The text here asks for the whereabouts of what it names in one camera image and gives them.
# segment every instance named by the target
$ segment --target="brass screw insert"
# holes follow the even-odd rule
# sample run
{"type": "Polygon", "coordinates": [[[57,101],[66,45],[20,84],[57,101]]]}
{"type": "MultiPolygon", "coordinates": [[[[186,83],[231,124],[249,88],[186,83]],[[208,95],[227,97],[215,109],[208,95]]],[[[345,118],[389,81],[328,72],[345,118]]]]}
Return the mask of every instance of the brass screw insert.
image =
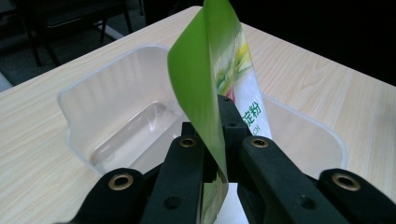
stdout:
{"type": "Polygon", "coordinates": [[[332,175],[332,181],[340,188],[350,191],[361,189],[361,184],[350,175],[336,173],[332,175]]]}
{"type": "Polygon", "coordinates": [[[193,138],[183,138],[180,140],[179,144],[182,147],[194,147],[197,145],[197,142],[193,138]]]}
{"type": "Polygon", "coordinates": [[[123,190],[131,187],[133,183],[134,183],[134,178],[130,174],[125,173],[125,174],[114,175],[108,181],[108,187],[113,190],[123,190]]]}
{"type": "Polygon", "coordinates": [[[268,147],[270,144],[260,138],[253,138],[250,140],[251,145],[253,145],[254,147],[268,147]]]}

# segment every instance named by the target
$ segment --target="clear plastic container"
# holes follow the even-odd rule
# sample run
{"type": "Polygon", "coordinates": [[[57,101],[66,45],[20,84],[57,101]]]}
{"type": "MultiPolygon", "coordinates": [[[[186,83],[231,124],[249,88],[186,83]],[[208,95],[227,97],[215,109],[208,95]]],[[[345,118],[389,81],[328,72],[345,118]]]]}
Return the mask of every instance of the clear plastic container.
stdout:
{"type": "MultiPolygon", "coordinates": [[[[145,173],[163,162],[181,123],[163,46],[133,49],[62,90],[69,148],[97,174],[120,168],[145,173]]],[[[347,149],[331,129],[263,96],[273,140],[307,175],[346,168],[347,149]]],[[[230,184],[217,223],[248,223],[230,184]]]]}

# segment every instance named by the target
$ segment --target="green plastic bag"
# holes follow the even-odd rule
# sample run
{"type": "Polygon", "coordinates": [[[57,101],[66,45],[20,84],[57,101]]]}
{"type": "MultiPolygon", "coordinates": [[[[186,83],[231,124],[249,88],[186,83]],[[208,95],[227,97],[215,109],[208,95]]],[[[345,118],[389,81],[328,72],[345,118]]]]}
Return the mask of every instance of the green plastic bag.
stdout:
{"type": "Polygon", "coordinates": [[[271,137],[248,43],[228,0],[205,0],[170,49],[168,70],[180,107],[219,166],[218,180],[205,184],[203,210],[212,214],[203,222],[210,223],[227,192],[217,94],[233,99],[253,134],[271,137]]]}

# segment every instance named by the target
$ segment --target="chair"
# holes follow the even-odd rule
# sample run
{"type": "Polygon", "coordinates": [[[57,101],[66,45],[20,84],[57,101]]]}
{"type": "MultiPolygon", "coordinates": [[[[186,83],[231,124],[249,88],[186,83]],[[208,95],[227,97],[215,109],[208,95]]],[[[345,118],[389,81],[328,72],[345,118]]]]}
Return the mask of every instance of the chair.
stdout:
{"type": "Polygon", "coordinates": [[[56,66],[61,63],[50,47],[57,37],[71,35],[94,25],[102,25],[100,41],[105,36],[106,20],[123,14],[128,31],[133,31],[125,0],[13,0],[19,11],[37,66],[41,65],[36,50],[36,37],[44,45],[56,66]]]}

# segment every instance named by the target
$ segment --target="wooden table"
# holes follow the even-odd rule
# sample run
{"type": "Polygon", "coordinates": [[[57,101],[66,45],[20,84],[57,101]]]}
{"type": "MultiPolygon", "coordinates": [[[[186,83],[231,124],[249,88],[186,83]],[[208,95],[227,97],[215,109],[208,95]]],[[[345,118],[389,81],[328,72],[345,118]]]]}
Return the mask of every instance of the wooden table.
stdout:
{"type": "MultiPolygon", "coordinates": [[[[191,7],[0,94],[0,223],[70,220],[99,176],[65,143],[60,89],[145,44],[171,47],[191,7]]],[[[262,92],[344,140],[347,169],[396,202],[396,88],[243,25],[262,92]]]]}

